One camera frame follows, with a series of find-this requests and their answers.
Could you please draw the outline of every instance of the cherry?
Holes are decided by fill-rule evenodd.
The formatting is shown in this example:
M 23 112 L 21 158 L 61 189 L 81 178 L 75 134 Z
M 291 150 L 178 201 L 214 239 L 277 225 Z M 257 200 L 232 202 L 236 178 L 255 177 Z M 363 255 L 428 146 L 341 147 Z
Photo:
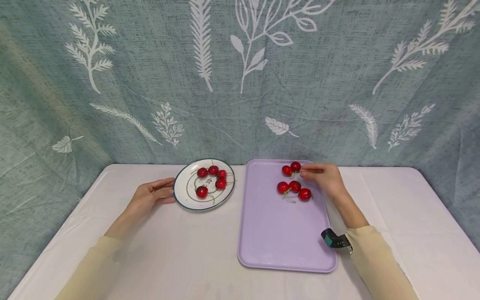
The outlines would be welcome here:
M 301 164 L 298 162 L 298 161 L 294 161 L 292 162 L 292 164 L 290 165 L 290 167 L 292 168 L 292 170 L 294 172 L 299 172 L 300 169 L 301 169 Z
M 225 170 L 220 170 L 216 173 L 217 177 L 219 178 L 226 178 L 227 177 L 227 171 Z
M 219 178 L 215 182 L 215 187 L 219 190 L 224 190 L 226 186 L 227 186 L 227 181 L 225 180 L 225 178 Z
M 208 174 L 215 176 L 216 173 L 218 172 L 218 167 L 217 166 L 211 166 L 208 168 Z
M 307 202 L 312 197 L 312 192 L 309 189 L 300 189 L 299 199 L 303 202 Z
M 204 199 L 208 194 L 208 188 L 206 186 L 199 186 L 195 193 L 197 194 L 198 198 Z
M 292 176 L 293 170 L 290 166 L 283 166 L 282 167 L 282 173 L 283 173 L 283 175 L 290 177 L 290 176 Z
M 301 184 L 298 181 L 291 181 L 290 184 L 288 185 L 290 190 L 294 193 L 298 193 L 301 189 Z
M 290 187 L 288 186 L 288 183 L 286 183 L 285 181 L 281 181 L 279 182 L 277 185 L 276 185 L 276 190 L 280 193 L 280 194 L 285 194 L 286 192 L 288 192 L 288 189 Z
M 208 175 L 207 169 L 205 169 L 205 168 L 198 169 L 198 171 L 197 171 L 197 176 L 198 177 L 203 178 L 203 177 L 207 177 L 207 175 Z

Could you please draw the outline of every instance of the purple tray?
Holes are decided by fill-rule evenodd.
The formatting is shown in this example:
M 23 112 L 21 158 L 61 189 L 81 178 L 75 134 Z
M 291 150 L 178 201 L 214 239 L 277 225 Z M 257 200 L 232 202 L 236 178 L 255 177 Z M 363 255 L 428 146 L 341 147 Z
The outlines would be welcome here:
M 282 175 L 291 160 L 253 159 L 247 163 L 238 259 L 251 268 L 329 273 L 336 252 L 321 233 L 330 226 L 322 192 L 297 175 Z M 310 161 L 298 161 L 302 165 Z M 308 202 L 289 203 L 276 191 L 280 181 L 297 180 L 312 191 Z

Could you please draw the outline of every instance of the table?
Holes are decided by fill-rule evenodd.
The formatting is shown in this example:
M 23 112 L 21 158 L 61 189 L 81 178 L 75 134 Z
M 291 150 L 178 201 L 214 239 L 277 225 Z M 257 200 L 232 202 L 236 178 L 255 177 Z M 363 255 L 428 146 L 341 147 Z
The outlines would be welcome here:
M 110 165 L 39 256 L 10 300 L 51 300 L 88 248 L 123 211 L 136 187 L 183 166 Z M 131 259 L 110 299 L 369 300 L 348 255 L 330 274 L 249 269 L 237 259 L 245 166 L 218 209 L 158 209 L 128 249 Z M 412 168 L 340 168 L 345 185 L 376 226 L 422 300 L 480 299 L 480 253 L 423 176 Z M 345 230 L 327 205 L 332 228 Z

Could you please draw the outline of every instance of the backdrop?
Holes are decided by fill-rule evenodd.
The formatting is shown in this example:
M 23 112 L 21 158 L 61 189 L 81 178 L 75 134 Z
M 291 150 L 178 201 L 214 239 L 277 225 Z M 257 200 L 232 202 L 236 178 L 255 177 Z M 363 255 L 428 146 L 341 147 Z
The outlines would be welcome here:
M 0 298 L 111 163 L 410 166 L 479 247 L 477 12 L 477 0 L 0 0 Z

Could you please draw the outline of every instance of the sleeve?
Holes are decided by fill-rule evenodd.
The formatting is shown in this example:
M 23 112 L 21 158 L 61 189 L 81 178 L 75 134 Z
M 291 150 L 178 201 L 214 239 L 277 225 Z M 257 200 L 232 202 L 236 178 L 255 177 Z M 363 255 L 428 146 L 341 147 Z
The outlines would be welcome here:
M 418 300 L 390 246 L 373 226 L 347 229 L 352 261 L 374 300 Z
M 122 241 L 102 236 L 80 261 L 55 300 L 99 300 L 105 297 L 118 264 L 114 257 Z

